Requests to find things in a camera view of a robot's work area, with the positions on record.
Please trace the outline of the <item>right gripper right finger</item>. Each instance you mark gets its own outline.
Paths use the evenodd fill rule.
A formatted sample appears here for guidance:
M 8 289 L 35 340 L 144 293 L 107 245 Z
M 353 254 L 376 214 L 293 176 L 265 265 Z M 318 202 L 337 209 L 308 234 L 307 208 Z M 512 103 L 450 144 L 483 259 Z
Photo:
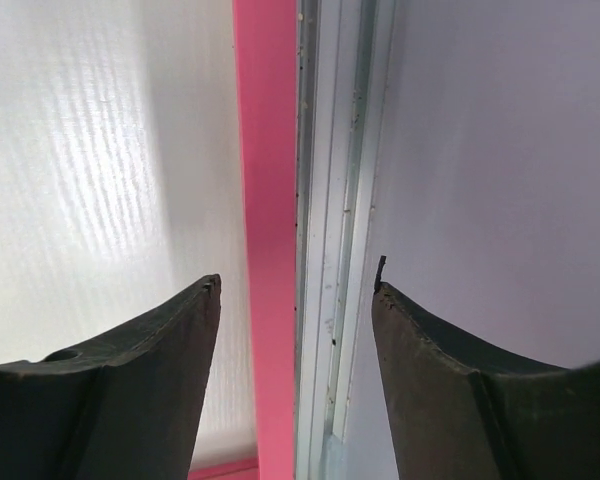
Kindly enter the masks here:
M 376 279 L 372 326 L 403 479 L 600 479 L 600 361 L 532 360 Z

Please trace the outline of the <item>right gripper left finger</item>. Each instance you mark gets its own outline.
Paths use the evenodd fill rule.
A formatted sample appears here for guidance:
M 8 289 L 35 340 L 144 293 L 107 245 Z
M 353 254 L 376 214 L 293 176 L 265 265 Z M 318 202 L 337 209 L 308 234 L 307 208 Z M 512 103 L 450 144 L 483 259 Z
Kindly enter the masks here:
M 39 362 L 0 364 L 0 479 L 184 479 L 221 278 Z

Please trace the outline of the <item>pink picture frame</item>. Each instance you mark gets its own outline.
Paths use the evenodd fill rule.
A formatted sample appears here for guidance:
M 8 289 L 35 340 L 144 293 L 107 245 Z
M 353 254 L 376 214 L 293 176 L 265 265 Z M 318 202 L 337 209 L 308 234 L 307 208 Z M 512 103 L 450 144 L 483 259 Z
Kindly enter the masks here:
M 297 4 L 233 4 L 257 455 L 192 479 L 294 476 Z

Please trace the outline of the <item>right aluminium frame post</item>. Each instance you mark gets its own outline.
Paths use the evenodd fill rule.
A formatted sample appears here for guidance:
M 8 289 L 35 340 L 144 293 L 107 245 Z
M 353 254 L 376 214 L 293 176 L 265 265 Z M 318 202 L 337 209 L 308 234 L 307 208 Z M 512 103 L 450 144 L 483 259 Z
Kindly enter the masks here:
M 298 479 L 340 479 L 392 1 L 299 5 L 296 410 Z

